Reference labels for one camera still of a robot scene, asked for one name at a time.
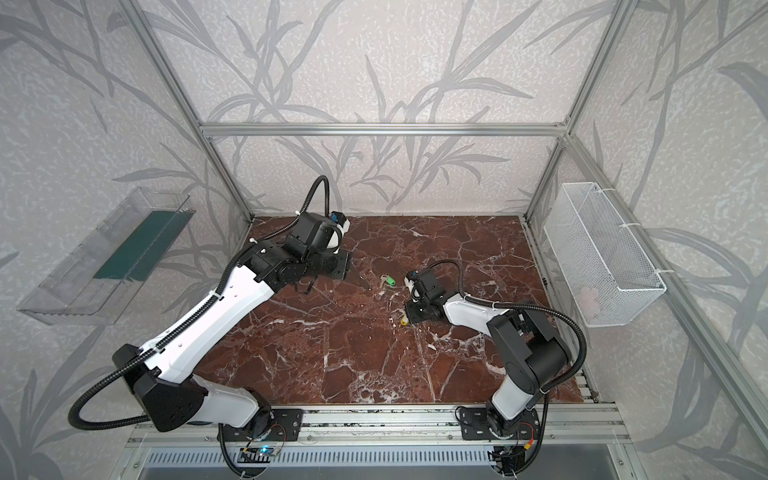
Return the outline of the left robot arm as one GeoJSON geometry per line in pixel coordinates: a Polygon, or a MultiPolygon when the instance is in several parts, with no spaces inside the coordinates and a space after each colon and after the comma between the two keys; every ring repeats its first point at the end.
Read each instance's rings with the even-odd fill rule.
{"type": "Polygon", "coordinates": [[[351,254],[341,244],[349,227],[341,212],[300,214],[283,243],[252,241],[235,260],[223,290],[208,294],[211,307],[200,317],[187,313],[177,321],[182,330],[178,336],[170,339],[162,332],[138,348],[126,345],[114,355],[117,365],[123,366],[133,352],[150,353],[125,379],[158,431],[190,422],[268,426],[271,408],[259,394],[205,380],[194,370],[234,326],[284,287],[304,278],[344,279],[351,254]]]}

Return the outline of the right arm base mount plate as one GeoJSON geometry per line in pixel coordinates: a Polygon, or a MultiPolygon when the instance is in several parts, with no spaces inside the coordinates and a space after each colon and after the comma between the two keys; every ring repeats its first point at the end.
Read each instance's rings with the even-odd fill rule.
{"type": "Polygon", "coordinates": [[[540,420],[535,409],[523,410],[512,420],[491,405],[458,406],[454,417],[463,440],[512,440],[533,443],[540,436],[540,420]]]}

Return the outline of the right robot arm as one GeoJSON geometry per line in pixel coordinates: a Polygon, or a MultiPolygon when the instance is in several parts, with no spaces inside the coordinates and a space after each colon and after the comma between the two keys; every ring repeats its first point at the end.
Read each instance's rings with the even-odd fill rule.
{"type": "Polygon", "coordinates": [[[411,295],[405,302],[410,323],[446,321],[492,340],[506,378],[487,403],[486,418],[495,436],[511,437],[524,414],[572,361],[569,347],[549,320],[551,314],[539,305],[503,306],[450,292],[429,269],[407,273],[405,284],[411,295]]]}

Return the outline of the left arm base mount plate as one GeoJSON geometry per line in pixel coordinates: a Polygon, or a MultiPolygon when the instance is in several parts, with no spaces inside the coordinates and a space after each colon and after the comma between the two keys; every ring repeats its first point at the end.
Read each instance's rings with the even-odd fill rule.
{"type": "Polygon", "coordinates": [[[277,408],[269,413],[258,413],[242,428],[224,425],[218,440],[228,442],[272,441],[295,442],[301,430],[304,411],[298,408],[277,408]]]}

